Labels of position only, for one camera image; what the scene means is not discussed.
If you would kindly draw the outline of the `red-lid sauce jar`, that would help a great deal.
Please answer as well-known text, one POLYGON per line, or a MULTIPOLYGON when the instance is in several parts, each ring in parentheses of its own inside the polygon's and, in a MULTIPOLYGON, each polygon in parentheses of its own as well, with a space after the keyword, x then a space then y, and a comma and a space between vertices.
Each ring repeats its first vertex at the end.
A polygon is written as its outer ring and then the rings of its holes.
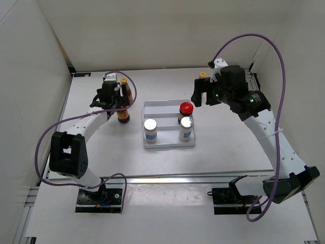
POLYGON ((125 106, 121 107, 121 109, 122 108, 123 108, 123 110, 117 111, 116 113, 117 113, 118 121, 120 123, 125 124, 125 123, 129 122, 130 115, 129 115, 128 110, 126 109, 125 106))
POLYGON ((179 107, 179 116, 178 116, 178 124, 180 124, 181 120, 186 116, 191 116, 193 113, 193 105, 191 102, 183 102, 179 107))

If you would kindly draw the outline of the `silver-lid white shaker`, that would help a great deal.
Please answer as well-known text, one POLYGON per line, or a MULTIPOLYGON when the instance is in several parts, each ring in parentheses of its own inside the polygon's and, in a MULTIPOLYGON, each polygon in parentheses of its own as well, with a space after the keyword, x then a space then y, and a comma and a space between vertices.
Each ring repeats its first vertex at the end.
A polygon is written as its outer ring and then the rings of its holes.
POLYGON ((183 117, 180 121, 179 139, 188 141, 193 130, 193 120, 191 117, 183 117))
POLYGON ((145 139, 150 143, 155 143, 157 140, 157 122, 154 119, 144 121, 145 139))

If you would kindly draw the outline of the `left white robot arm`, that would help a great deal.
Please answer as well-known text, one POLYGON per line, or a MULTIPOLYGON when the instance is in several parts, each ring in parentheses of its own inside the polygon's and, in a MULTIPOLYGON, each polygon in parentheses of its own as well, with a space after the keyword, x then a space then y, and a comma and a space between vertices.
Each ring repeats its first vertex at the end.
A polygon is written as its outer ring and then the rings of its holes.
POLYGON ((51 137, 49 168, 72 179, 89 192, 94 203, 106 199, 106 190, 100 187, 102 179, 88 168, 86 144, 90 137, 106 123, 116 110, 129 105, 127 88, 116 81, 104 81, 97 90, 86 116, 64 132, 51 137))

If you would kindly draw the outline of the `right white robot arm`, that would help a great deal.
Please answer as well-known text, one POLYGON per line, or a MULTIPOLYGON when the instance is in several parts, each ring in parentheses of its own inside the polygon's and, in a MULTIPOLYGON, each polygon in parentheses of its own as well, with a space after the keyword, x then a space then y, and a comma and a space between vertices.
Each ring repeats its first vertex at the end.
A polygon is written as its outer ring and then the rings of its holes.
POLYGON ((245 71, 239 65, 225 66, 214 71, 212 77, 194 81, 191 101, 196 107, 224 103, 251 130, 267 155, 275 175, 253 179, 239 177, 229 184, 228 197, 240 203, 248 195, 267 196, 279 204, 305 190, 319 176, 315 166, 307 166, 297 155, 274 117, 271 104, 259 90, 250 90, 245 71))

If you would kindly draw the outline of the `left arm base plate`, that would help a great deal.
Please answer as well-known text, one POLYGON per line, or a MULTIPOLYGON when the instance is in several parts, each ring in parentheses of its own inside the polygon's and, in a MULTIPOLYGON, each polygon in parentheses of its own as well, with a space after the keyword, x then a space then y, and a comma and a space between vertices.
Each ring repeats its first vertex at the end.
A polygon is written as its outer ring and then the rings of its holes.
POLYGON ((122 212, 123 193, 122 188, 110 188, 108 185, 101 186, 98 192, 79 189, 75 212, 120 214, 122 212))

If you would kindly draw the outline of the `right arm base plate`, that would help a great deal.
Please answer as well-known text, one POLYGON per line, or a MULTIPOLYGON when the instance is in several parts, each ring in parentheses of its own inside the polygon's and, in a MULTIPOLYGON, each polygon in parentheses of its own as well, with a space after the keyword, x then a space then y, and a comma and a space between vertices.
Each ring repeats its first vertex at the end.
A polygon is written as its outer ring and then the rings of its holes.
POLYGON ((253 195, 240 195, 235 187, 240 179, 247 177, 239 176, 229 182, 227 188, 212 188, 207 193, 213 199, 215 215, 245 215, 249 207, 257 199, 253 195))

